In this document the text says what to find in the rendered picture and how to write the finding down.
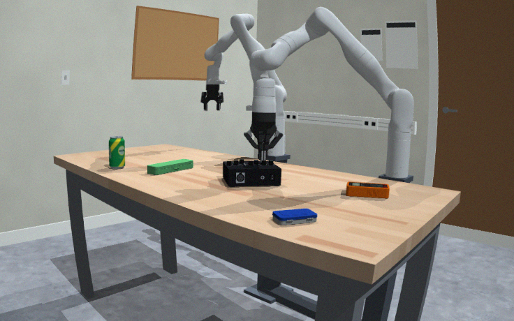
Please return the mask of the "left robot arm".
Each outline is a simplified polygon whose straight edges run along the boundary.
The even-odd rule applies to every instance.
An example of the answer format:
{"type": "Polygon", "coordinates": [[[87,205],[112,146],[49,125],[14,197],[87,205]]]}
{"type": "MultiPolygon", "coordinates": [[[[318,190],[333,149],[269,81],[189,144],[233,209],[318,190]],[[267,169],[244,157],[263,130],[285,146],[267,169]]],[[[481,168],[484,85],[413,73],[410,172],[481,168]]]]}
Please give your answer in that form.
{"type": "Polygon", "coordinates": [[[275,40],[270,49],[258,50],[251,55],[249,66],[254,82],[254,97],[252,105],[246,106],[246,111],[276,112],[275,81],[268,78],[267,70],[280,67],[288,56],[304,44],[327,32],[339,41],[348,63],[377,90],[391,109],[385,175],[408,177],[413,96],[406,89],[399,89],[387,77],[376,58],[327,8],[316,8],[298,30],[275,40]]]}

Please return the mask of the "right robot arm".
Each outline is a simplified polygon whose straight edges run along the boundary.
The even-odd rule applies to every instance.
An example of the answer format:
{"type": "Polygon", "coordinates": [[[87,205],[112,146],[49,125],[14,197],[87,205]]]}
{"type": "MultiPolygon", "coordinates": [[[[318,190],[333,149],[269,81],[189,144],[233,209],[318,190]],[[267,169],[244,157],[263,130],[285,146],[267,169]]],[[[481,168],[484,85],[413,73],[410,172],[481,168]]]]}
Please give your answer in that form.
{"type": "MultiPolygon", "coordinates": [[[[265,48],[255,40],[247,30],[254,26],[254,17],[250,14],[236,14],[230,19],[230,24],[233,30],[223,35],[216,44],[209,47],[205,51],[205,59],[214,61],[214,65],[207,67],[206,84],[227,84],[226,80],[219,79],[219,69],[223,59],[223,52],[225,52],[238,38],[247,53],[248,58],[253,52],[264,50],[265,48]]],[[[280,133],[283,133],[282,138],[274,146],[273,149],[268,149],[268,156],[283,156],[285,154],[285,114],[283,103],[286,100],[287,93],[282,83],[277,77],[274,70],[267,71],[269,78],[275,81],[275,97],[276,97],[276,126],[280,133]]]]}

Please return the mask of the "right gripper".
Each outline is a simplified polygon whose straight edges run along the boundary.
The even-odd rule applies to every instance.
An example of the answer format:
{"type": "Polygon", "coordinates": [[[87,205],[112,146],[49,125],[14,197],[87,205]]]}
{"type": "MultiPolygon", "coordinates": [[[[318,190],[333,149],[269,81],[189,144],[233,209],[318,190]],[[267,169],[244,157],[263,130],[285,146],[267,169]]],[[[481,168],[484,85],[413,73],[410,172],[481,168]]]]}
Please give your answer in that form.
{"type": "Polygon", "coordinates": [[[210,100],[216,101],[216,110],[221,109],[223,103],[223,92],[219,93],[219,84],[206,84],[207,92],[202,92],[201,103],[204,104],[204,111],[207,111],[207,104],[210,100]],[[207,96],[207,97],[206,97],[207,96]]]}

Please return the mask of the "black lighting desk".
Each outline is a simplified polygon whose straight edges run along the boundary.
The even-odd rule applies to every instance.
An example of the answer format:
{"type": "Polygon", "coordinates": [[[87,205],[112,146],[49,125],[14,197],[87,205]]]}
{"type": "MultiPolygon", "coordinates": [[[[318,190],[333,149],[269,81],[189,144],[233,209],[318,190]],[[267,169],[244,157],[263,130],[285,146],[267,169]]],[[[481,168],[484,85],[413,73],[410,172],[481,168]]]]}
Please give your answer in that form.
{"type": "Polygon", "coordinates": [[[230,187],[280,186],[281,168],[273,160],[223,161],[223,178],[230,187]]]}

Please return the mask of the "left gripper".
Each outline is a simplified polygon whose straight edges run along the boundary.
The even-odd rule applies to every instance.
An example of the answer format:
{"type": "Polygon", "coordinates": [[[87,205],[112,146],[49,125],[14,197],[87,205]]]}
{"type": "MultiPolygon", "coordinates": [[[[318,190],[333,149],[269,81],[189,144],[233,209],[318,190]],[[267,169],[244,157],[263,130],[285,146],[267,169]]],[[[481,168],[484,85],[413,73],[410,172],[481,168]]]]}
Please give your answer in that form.
{"type": "Polygon", "coordinates": [[[258,149],[260,162],[267,160],[268,149],[273,149],[283,136],[283,133],[277,130],[275,123],[276,112],[252,112],[252,124],[250,130],[244,133],[244,136],[253,148],[258,149]],[[257,138],[258,144],[251,138],[251,133],[257,138]],[[273,135],[274,139],[270,143],[270,138],[273,135]]]}

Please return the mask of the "green drink can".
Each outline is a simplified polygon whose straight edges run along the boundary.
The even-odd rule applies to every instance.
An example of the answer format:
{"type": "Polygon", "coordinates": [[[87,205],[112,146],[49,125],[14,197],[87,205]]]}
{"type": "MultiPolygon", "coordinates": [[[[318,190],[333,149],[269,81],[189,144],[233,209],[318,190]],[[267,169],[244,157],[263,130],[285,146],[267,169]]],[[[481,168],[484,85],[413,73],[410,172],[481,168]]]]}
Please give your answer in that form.
{"type": "Polygon", "coordinates": [[[122,169],[125,166],[125,141],[123,136],[110,137],[109,165],[112,169],[122,169]]]}

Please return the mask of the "orange digital multimeter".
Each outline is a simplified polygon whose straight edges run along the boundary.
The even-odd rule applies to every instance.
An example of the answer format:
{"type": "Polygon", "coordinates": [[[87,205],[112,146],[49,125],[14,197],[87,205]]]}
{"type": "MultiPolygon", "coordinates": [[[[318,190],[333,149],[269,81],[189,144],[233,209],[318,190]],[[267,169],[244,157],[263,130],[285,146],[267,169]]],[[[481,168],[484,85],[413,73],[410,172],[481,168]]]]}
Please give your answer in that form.
{"type": "Polygon", "coordinates": [[[346,185],[346,196],[353,197],[389,198],[389,191],[390,188],[388,184],[373,184],[349,181],[346,185]]]}

